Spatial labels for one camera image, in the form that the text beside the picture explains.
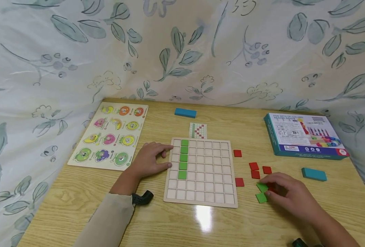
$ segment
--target green square tile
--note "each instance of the green square tile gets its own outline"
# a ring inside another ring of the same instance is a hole
[[[181,140],[181,145],[182,146],[188,146],[189,145],[189,141],[188,140]]]
[[[180,153],[188,153],[188,147],[187,146],[182,146],[180,148]]]
[[[258,193],[256,194],[256,197],[259,203],[264,203],[268,201],[268,199],[265,196],[265,193]]]
[[[261,192],[265,192],[269,188],[266,186],[266,184],[257,183],[257,187]]]
[[[180,170],[187,170],[187,162],[180,162],[180,166],[178,167]]]
[[[178,179],[187,179],[186,171],[178,171]]]
[[[187,162],[188,154],[180,154],[180,161]]]

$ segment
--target wooden puzzle board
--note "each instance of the wooden puzzle board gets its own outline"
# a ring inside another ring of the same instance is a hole
[[[165,202],[237,208],[230,141],[173,138]]]
[[[125,171],[147,111],[145,105],[102,102],[67,164]]]

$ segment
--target blue wooden block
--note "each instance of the blue wooden block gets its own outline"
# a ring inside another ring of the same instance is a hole
[[[176,108],[176,110],[174,112],[174,115],[195,118],[196,117],[196,111]]]
[[[315,169],[302,168],[302,175],[305,178],[314,179],[314,180],[318,180],[318,181],[326,181],[327,180],[327,176],[326,176],[325,172],[318,171],[318,170],[315,170]]]

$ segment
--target red square tile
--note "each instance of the red square tile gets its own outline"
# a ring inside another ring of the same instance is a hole
[[[242,151],[241,150],[233,150],[233,154],[235,157],[241,157],[242,156]]]
[[[272,174],[272,169],[270,166],[263,166],[262,169],[264,174]]]
[[[259,170],[258,164],[256,162],[249,163],[249,165],[250,165],[251,171]]]
[[[241,177],[236,177],[235,182],[236,182],[236,187],[244,187],[244,181]]]
[[[251,177],[255,179],[261,179],[261,176],[259,175],[259,171],[251,171]]]

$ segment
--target black object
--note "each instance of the black object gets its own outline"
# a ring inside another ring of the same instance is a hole
[[[302,239],[296,239],[292,242],[292,247],[308,247],[307,244]]]
[[[147,190],[142,197],[134,193],[132,194],[132,203],[137,205],[147,205],[153,197],[154,194],[149,190]]]

